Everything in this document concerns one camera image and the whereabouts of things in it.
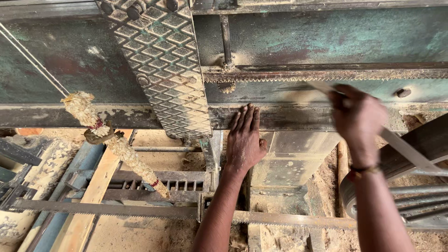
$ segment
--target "hand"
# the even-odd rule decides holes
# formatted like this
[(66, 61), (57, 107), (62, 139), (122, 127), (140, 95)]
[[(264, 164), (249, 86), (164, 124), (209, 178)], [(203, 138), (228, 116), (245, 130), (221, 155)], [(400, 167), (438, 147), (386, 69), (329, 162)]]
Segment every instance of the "hand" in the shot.
[(375, 136), (386, 123), (386, 107), (374, 98), (352, 86), (336, 85), (337, 92), (328, 97), (333, 103), (333, 119), (339, 134), (347, 141), (355, 168), (369, 168), (379, 163)]
[(227, 164), (224, 172), (244, 178), (247, 171), (265, 155), (267, 142), (260, 139), (260, 108), (252, 103), (243, 107), (232, 122), (227, 137)]

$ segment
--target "diamond plate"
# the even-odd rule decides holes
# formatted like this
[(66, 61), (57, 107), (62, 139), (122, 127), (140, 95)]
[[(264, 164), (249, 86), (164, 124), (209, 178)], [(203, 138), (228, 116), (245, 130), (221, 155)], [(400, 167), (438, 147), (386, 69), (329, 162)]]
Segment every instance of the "diamond plate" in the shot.
[(191, 10), (179, 0), (178, 11), (166, 8), (165, 0), (144, 0), (146, 8), (138, 20), (126, 14), (135, 0), (114, 0), (115, 10), (105, 18), (135, 74), (142, 83), (157, 118), (172, 138), (211, 137), (198, 47)]

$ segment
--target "right hand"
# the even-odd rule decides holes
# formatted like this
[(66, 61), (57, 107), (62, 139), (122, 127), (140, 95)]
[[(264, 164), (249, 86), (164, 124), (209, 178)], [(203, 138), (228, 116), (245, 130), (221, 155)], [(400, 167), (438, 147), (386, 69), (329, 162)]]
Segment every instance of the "right hand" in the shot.
[(352, 86), (339, 84), (328, 97), (333, 103), (333, 119), (339, 134), (347, 141), (353, 167), (369, 168), (379, 164), (375, 136), (379, 135), (388, 114), (380, 101)]

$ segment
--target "wooden plank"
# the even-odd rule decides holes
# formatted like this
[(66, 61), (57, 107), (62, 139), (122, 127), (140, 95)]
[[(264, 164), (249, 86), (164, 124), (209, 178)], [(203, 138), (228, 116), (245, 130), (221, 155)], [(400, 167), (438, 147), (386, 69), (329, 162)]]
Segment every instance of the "wooden plank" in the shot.
[[(125, 137), (131, 136), (132, 130), (122, 130)], [(92, 180), (81, 199), (81, 203), (100, 204), (109, 182), (120, 160), (109, 148), (101, 158)], [(81, 252), (92, 226), (94, 215), (75, 214), (66, 235), (57, 249), (59, 252)]]
[[(349, 156), (348, 156), (348, 149), (347, 149), (347, 142), (342, 139), (338, 145), (338, 175), (337, 175), (337, 181), (338, 181), (338, 188), (340, 186), (340, 183), (345, 178), (347, 173), (349, 173)], [(342, 194), (339, 194), (339, 217), (345, 218), (347, 217), (347, 213), (345, 212), (344, 204), (342, 202)]]

